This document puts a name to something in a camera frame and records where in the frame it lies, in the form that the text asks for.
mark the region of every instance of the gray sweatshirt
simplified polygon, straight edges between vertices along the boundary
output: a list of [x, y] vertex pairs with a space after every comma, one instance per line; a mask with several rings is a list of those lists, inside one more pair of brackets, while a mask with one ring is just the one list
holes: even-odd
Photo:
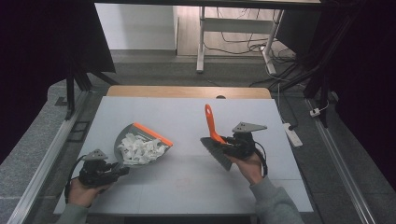
[[[300, 213], [283, 188], [276, 188], [269, 178], [250, 186], [256, 198], [256, 213], [262, 224], [300, 224]], [[67, 204], [56, 224], [84, 224], [88, 208]]]

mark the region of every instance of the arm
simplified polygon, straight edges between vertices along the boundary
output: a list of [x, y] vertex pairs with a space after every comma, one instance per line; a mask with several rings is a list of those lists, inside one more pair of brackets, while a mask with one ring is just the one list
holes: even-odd
[[256, 213], [262, 223], [303, 223], [288, 193], [283, 188], [274, 187], [268, 177], [262, 177], [262, 163], [256, 154], [245, 161], [228, 158], [236, 163], [250, 183], [250, 189], [256, 198]]
[[89, 189], [81, 184], [77, 178], [73, 179], [69, 193], [69, 203], [56, 224], [85, 224], [88, 207], [92, 204], [93, 199], [102, 190], [108, 188], [109, 185]]

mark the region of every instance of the crumpled paper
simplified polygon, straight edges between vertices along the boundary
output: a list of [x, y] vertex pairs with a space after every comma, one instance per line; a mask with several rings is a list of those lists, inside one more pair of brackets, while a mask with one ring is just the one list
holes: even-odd
[[127, 133], [118, 149], [122, 153], [124, 164], [142, 165], [157, 160], [165, 152], [165, 146], [158, 146], [160, 142], [160, 139], [145, 142], [140, 135]]

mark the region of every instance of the power adapter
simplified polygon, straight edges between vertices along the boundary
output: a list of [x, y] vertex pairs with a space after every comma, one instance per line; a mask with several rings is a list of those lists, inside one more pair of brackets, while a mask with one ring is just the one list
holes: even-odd
[[310, 110], [310, 111], [309, 111], [309, 114], [311, 115], [312, 118], [313, 118], [313, 117], [316, 117], [317, 115], [320, 114], [320, 110], [319, 110], [318, 108], [313, 109], [313, 110]]

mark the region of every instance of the power strip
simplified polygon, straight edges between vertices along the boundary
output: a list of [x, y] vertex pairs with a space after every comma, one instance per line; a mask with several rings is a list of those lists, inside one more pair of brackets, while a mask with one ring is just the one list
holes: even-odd
[[303, 145], [303, 142], [300, 140], [297, 133], [294, 130], [289, 130], [290, 127], [289, 123], [284, 123], [283, 127], [285, 128], [285, 132], [289, 138], [289, 141], [294, 147], [300, 147]]

